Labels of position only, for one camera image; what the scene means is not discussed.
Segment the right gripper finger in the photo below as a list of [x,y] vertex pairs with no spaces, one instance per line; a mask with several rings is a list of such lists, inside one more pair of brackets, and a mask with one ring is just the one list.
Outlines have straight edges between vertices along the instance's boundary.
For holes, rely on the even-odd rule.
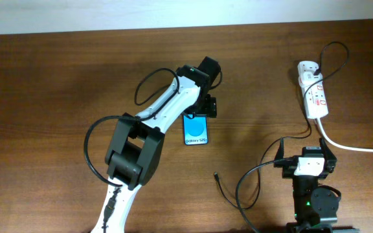
[[280,160],[283,158],[284,158],[284,138],[281,137],[279,140],[279,147],[275,155],[275,160]]
[[335,159],[335,155],[332,153],[332,151],[327,146],[324,138],[319,139],[319,144],[320,144],[321,151],[325,159]]

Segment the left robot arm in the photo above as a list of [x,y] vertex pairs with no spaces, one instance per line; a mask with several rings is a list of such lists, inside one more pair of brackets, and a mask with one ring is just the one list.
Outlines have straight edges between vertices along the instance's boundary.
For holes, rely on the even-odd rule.
[[[102,212],[93,232],[123,232],[132,203],[140,188],[154,175],[161,157],[166,131],[178,117],[198,121],[217,116],[216,99],[209,91],[222,81],[219,63],[205,57],[197,66],[184,65],[170,71],[173,80],[160,88],[158,99],[132,116],[105,116],[93,123],[84,139],[84,157],[89,169],[107,184]],[[107,120],[117,124],[105,156],[107,176],[93,166],[88,154],[94,128]]]

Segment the blue Galaxy smartphone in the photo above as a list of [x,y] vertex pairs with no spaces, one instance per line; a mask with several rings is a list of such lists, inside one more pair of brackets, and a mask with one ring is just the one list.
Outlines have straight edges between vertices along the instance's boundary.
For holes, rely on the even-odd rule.
[[183,116],[184,143],[187,146],[204,145],[209,142],[205,116]]

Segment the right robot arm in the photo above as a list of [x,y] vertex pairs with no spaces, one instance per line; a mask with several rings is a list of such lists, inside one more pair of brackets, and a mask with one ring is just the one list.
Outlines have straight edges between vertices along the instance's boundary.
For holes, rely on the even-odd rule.
[[295,222],[286,224],[286,232],[359,232],[358,228],[333,226],[337,223],[341,192],[319,183],[333,173],[337,164],[325,140],[320,138],[319,147],[304,147],[301,155],[289,158],[284,156],[284,139],[279,141],[273,166],[282,168],[282,178],[292,180],[295,211]]

